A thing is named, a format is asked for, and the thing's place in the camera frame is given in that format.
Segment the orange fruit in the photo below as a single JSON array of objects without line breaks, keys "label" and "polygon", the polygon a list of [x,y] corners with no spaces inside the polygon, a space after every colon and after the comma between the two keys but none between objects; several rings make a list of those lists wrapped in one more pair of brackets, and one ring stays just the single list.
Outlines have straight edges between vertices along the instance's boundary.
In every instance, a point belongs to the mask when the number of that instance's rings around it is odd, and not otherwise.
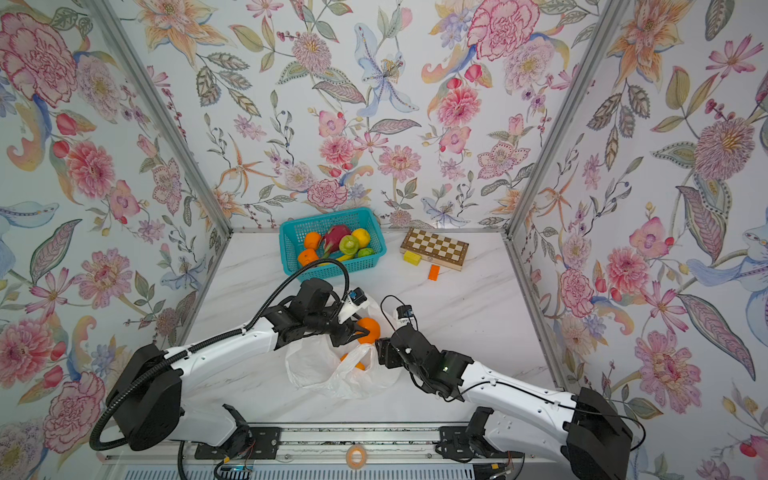
[{"label": "orange fruit", "polygon": [[297,257],[297,261],[301,267],[307,266],[318,259],[318,253],[314,249],[305,249]]},{"label": "orange fruit", "polygon": [[318,232],[309,232],[305,235],[303,245],[306,250],[317,251],[323,242],[323,236]]},{"label": "orange fruit", "polygon": [[364,317],[357,321],[356,326],[366,331],[357,339],[360,344],[374,344],[380,338],[381,327],[375,319]]}]

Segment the white translucent plastic bag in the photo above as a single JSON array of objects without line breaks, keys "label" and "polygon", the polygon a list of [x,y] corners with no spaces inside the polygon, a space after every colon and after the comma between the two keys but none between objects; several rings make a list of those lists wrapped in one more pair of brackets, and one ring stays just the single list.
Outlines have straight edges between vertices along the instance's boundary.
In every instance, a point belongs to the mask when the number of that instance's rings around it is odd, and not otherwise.
[{"label": "white translucent plastic bag", "polygon": [[[375,319],[380,327],[383,317],[373,312],[375,301],[364,317]],[[383,393],[400,377],[396,369],[380,365],[374,344],[350,344],[333,347],[325,335],[312,336],[291,344],[285,357],[289,381],[297,388],[329,398],[361,400]]]}]

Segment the pink dragon fruit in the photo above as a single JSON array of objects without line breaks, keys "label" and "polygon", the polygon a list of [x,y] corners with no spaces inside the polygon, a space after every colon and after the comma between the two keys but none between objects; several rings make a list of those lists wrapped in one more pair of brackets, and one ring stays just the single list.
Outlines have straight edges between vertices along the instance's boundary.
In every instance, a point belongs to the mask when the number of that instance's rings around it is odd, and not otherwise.
[{"label": "pink dragon fruit", "polygon": [[322,252],[324,257],[329,257],[331,254],[339,250],[340,240],[351,234],[351,230],[348,226],[340,224],[330,228],[330,230],[324,235],[322,246]]}]

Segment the green pepper toy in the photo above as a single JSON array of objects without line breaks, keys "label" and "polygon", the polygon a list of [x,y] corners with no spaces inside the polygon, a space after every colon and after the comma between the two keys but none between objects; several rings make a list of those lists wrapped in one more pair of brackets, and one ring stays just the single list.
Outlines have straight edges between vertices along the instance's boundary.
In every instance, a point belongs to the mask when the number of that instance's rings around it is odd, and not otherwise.
[{"label": "green pepper toy", "polygon": [[338,248],[344,256],[354,258],[361,246],[359,239],[356,236],[349,234],[340,240]]}]

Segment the yellow lemon toy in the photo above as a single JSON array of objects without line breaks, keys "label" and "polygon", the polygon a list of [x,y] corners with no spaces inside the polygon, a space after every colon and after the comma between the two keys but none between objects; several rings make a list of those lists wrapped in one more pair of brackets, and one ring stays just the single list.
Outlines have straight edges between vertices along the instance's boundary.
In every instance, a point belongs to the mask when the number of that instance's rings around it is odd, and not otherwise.
[{"label": "yellow lemon toy", "polygon": [[371,242],[370,233],[363,228],[358,228],[352,232],[352,236],[355,237],[359,243],[359,248],[367,248]]}]

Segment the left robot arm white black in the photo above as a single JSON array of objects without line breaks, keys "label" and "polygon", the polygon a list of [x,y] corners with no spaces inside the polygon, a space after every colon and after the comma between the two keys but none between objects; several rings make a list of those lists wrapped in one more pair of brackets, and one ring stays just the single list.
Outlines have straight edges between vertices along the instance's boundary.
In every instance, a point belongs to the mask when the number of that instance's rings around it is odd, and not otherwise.
[{"label": "left robot arm white black", "polygon": [[248,422],[227,403],[196,404],[189,394],[213,377],[243,366],[309,336],[325,335],[346,345],[369,334],[359,315],[339,320],[334,308],[293,312],[278,305],[251,329],[240,327],[196,344],[159,350],[139,349],[105,400],[105,410],[89,438],[95,451],[127,445],[147,450],[165,440],[206,444],[236,457],[254,443]]}]

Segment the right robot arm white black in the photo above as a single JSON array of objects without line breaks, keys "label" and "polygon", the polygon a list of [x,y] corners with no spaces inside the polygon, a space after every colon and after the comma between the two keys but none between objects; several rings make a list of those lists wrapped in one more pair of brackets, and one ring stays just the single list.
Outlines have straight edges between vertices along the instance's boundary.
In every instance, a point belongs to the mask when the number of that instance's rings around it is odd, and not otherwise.
[{"label": "right robot arm white black", "polygon": [[444,428],[437,452],[468,462],[529,454],[579,479],[623,479],[633,433],[600,393],[555,391],[498,373],[467,355],[438,350],[410,326],[375,343],[380,365],[403,368],[416,387],[475,410],[464,429]]}]

